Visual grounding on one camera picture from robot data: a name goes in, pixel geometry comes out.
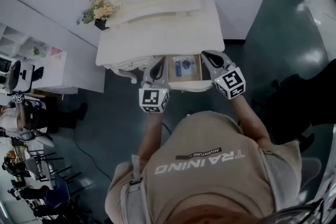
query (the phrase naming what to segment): wire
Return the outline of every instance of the wire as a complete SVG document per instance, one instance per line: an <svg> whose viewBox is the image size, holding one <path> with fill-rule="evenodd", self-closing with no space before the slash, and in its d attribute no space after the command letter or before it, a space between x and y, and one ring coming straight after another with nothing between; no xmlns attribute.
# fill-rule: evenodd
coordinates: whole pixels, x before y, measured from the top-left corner
<svg viewBox="0 0 336 224"><path fill-rule="evenodd" d="M82 149L79 147L79 145L76 143L76 140L75 140L75 129L72 129L72 130L73 130L73 137L72 137L72 139L73 139L74 143L76 144L76 146L78 147L78 149L79 149L80 151L82 151L85 155L89 156L89 157L91 158L91 160L92 160L93 165L95 166L95 168L96 168L99 172L101 172L102 174L104 174L104 175L109 179L109 181L112 182L112 179L111 179L106 173L104 173L101 169L99 169L99 167L96 165L96 163L95 163L95 159L94 159L89 153L86 153L84 150L82 150Z"/></svg>
<svg viewBox="0 0 336 224"><path fill-rule="evenodd" d="M167 127L167 125L164 122L162 122L162 125L167 129L167 131L169 132L169 135L171 135L172 131Z"/></svg>

